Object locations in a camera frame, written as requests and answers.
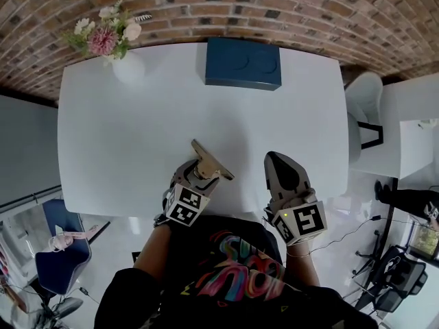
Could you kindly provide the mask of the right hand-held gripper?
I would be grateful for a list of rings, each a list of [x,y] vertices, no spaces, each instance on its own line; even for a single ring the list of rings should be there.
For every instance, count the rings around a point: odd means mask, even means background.
[[[268,223],[287,246],[315,238],[327,229],[323,202],[279,209],[288,197],[304,195],[310,187],[305,169],[290,157],[269,151],[264,159],[265,182],[271,200],[264,209]]]

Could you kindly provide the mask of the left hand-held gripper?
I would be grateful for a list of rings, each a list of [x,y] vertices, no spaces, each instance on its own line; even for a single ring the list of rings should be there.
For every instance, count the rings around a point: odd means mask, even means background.
[[[200,173],[193,174],[198,160],[190,160],[179,166],[163,193],[163,213],[167,220],[183,226],[192,226],[195,220],[208,206],[212,192],[220,182],[220,175],[215,172],[205,178]]]

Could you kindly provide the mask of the person's right hand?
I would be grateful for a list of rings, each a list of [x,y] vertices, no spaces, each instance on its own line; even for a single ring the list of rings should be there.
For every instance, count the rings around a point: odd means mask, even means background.
[[[302,206],[303,204],[311,204],[317,202],[316,191],[314,188],[308,188],[306,191],[294,196],[288,197],[279,205],[280,210]]]

